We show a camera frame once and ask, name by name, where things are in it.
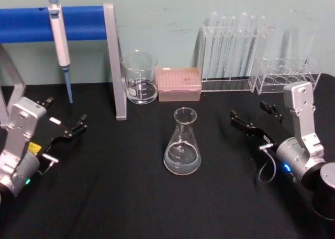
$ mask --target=pipette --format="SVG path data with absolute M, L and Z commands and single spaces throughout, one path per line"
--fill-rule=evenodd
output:
M 54 44 L 56 47 L 59 66 L 64 71 L 66 88 L 68 90 L 70 103 L 73 103 L 71 81 L 70 81 L 70 56 L 68 42 L 65 34 L 62 6 L 59 0 L 49 0 L 49 18 L 52 28 Z

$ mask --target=glass beaker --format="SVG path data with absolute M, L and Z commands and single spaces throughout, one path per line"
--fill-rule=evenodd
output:
M 165 150 L 163 162 L 176 175 L 189 175 L 198 169 L 201 156 L 192 129 L 195 110 L 182 107 L 174 112 L 176 128 Z
M 126 75 L 127 98 L 136 104 L 148 104 L 157 97 L 154 74 L 157 59 L 145 51 L 135 51 L 120 59 Z

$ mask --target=test tube rack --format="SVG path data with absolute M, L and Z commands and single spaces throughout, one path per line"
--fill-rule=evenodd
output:
M 218 18 L 213 12 L 199 35 L 202 91 L 254 91 L 267 39 L 265 17 Z
M 314 90 L 320 75 L 316 61 L 312 57 L 263 58 L 255 85 L 259 94 L 283 92 L 285 85 L 299 81 L 311 82 Z

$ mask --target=black table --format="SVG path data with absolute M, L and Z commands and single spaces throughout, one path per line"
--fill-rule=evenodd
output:
M 128 120 L 118 122 L 110 84 L 75 84 L 73 91 L 70 107 L 64 85 L 27 89 L 32 100 L 53 96 L 49 114 L 70 126 L 86 113 L 88 130 L 56 145 L 49 154 L 60 163 L 44 177 L 34 176 L 0 208 L 1 238 L 335 238 L 334 224 L 313 212 L 311 192 L 282 170 L 270 184 L 256 180 L 267 160 L 256 150 L 261 140 L 230 126 L 232 108 L 254 117 L 264 99 L 283 110 L 292 131 L 282 93 L 212 92 L 199 102 L 128 102 Z M 334 101 L 335 78 L 322 75 L 315 125 L 328 161 L 335 161 Z M 202 156 L 200 168 L 183 177 L 162 162 L 180 106 L 198 113 L 194 132 Z

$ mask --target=light blue wall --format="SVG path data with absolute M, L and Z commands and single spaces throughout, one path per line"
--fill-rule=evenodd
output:
M 60 0 L 64 6 L 114 3 L 123 53 L 144 49 L 155 53 L 161 67 L 188 67 L 198 29 L 211 11 L 225 15 L 250 12 L 265 15 L 270 25 L 287 23 L 293 9 L 307 20 L 319 18 L 315 39 L 305 51 L 314 55 L 322 72 L 335 74 L 335 6 L 333 0 Z M 45 7 L 48 0 L 0 0 L 0 8 Z M 28 84 L 63 82 L 52 42 L 5 45 Z M 104 41 L 71 42 L 74 83 L 109 81 Z

